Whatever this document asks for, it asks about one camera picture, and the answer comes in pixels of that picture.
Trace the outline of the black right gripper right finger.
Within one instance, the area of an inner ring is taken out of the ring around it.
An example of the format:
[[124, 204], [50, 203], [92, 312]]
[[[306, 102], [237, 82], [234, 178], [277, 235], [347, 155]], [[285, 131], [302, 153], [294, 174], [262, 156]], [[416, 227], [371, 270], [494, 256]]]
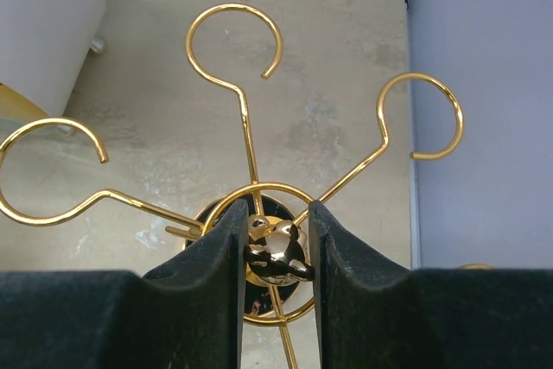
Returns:
[[309, 207], [324, 368], [549, 368], [550, 270], [408, 270]]

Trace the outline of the gold wine glass rack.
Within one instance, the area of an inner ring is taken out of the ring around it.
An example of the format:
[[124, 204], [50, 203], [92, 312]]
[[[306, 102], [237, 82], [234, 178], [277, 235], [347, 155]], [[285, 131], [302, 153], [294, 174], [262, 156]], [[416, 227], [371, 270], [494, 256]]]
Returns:
[[[244, 90], [228, 80], [223, 80], [216, 77], [215, 75], [209, 73], [196, 59], [194, 54], [194, 35], [196, 30], [200, 25], [210, 16], [213, 16], [217, 13], [226, 12], [226, 11], [239, 11], [252, 14], [259, 19], [261, 19], [267, 27], [270, 29], [273, 34], [275, 41], [275, 53], [272, 58], [271, 63], [267, 68], [261, 73], [261, 77], [267, 80], [277, 69], [283, 58], [283, 37], [280, 29], [274, 23], [274, 21], [262, 10], [256, 9], [253, 6], [242, 4], [242, 3], [223, 3], [215, 5], [202, 13], [200, 13], [191, 23], [186, 37], [185, 37], [185, 49], [187, 53], [187, 58], [190, 65], [193, 69], [205, 80], [210, 83], [225, 88], [228, 91], [236, 93], [238, 96], [239, 102], [239, 113], [241, 117], [241, 124], [243, 129], [244, 141], [245, 141], [245, 151], [248, 162], [248, 169], [251, 179], [251, 184], [241, 189], [234, 191], [233, 193], [228, 194], [224, 197], [212, 210], [210, 216], [207, 218], [207, 222], [204, 224], [198, 220], [191, 219], [182, 214], [171, 212], [168, 209], [153, 205], [144, 200], [139, 200], [134, 196], [130, 196], [123, 192], [117, 191], [111, 188], [101, 189], [92, 195], [85, 198], [83, 201], [78, 203], [75, 207], [71, 207], [64, 213], [59, 213], [50, 217], [33, 217], [24, 213], [17, 211], [13, 208], [7, 199], [3, 195], [1, 189], [1, 213], [6, 217], [14, 220], [15, 222], [28, 225], [28, 226], [54, 226], [59, 225], [65, 222], [68, 222], [70, 219], [76, 218], [80, 214], [84, 213], [86, 210], [90, 209], [96, 203], [101, 200], [109, 199], [115, 200], [120, 203], [124, 203], [129, 207], [133, 207], [140, 211], [154, 214], [155, 216], [170, 220], [177, 224], [181, 224], [189, 228], [187, 232], [180, 229], [173, 229], [170, 232], [174, 235], [179, 236], [184, 239], [198, 239], [203, 237], [208, 231], [211, 231], [213, 224], [217, 216], [226, 208], [230, 203], [237, 200], [240, 196], [244, 194], [252, 194], [252, 199], [254, 201], [255, 213], [264, 214], [263, 208], [263, 199], [262, 199], [262, 190], [279, 190], [287, 194], [292, 194], [298, 199], [304, 200], [306, 203], [309, 203], [312, 198], [308, 197], [300, 189], [291, 187], [290, 185], [285, 185], [282, 183], [276, 182], [261, 182], [258, 177], [257, 171], [257, 161], [255, 156], [255, 148], [253, 143], [250, 112], [248, 109], [247, 98]], [[390, 134], [388, 126], [385, 119], [385, 101], [388, 93], [396, 84], [407, 81], [407, 80], [421, 80], [425, 81], [434, 87], [436, 87], [448, 100], [451, 104], [455, 117], [455, 131], [452, 139], [449, 144], [441, 150], [436, 152], [424, 153], [412, 151], [410, 153], [410, 158], [418, 161], [435, 161], [439, 160], [450, 153], [452, 153], [460, 144], [463, 132], [464, 132], [464, 117], [461, 109], [461, 104], [458, 98], [454, 95], [453, 91], [442, 81], [427, 75], [425, 73], [400, 73], [397, 76], [394, 76], [388, 80], [384, 86], [381, 88], [378, 99], [376, 102], [376, 118], [378, 122], [378, 127], [381, 135], [381, 144], [366, 158], [364, 158], [357, 166], [352, 168], [347, 174], [340, 178], [332, 187], [330, 187], [324, 194], [322, 194], [318, 199], [320, 202], [326, 202], [330, 200], [335, 194], [337, 194], [347, 183], [352, 181], [357, 175], [359, 175], [364, 169], [366, 169], [371, 163], [373, 163], [377, 158], [379, 158], [390, 145]], [[28, 124], [25, 124], [23, 127], [17, 129], [1, 143], [1, 168], [3, 166], [4, 158], [8, 155], [10, 148], [16, 143], [18, 139], [21, 139], [25, 134], [30, 133], [33, 130], [38, 130], [41, 127], [45, 126], [54, 126], [54, 125], [64, 125], [76, 130], [80, 130], [85, 134], [93, 143], [94, 149], [99, 158], [100, 163], [108, 163], [110, 161], [109, 155], [100, 138], [84, 124], [73, 120], [71, 118], [43, 118], [32, 121]], [[289, 334], [289, 323], [295, 321], [305, 314], [307, 314], [315, 305], [314, 298], [309, 299], [309, 301], [302, 305], [298, 310], [291, 312], [286, 315], [283, 312], [282, 301], [279, 298], [277, 286], [273, 284], [267, 285], [270, 298], [275, 310], [276, 317], [271, 320], [264, 322], [261, 317], [247, 317], [246, 322], [250, 322], [252, 325], [258, 325], [263, 327], [265, 326], [275, 326], [279, 328], [280, 336], [283, 342], [283, 350], [287, 360], [288, 368], [299, 368], [296, 360], [296, 355], [292, 345], [292, 341]]]

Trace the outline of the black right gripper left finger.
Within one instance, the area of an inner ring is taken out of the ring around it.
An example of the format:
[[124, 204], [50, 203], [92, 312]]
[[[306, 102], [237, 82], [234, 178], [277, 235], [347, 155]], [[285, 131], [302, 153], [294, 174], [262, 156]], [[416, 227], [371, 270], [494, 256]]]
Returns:
[[248, 206], [186, 250], [127, 270], [4, 272], [4, 368], [237, 368]]

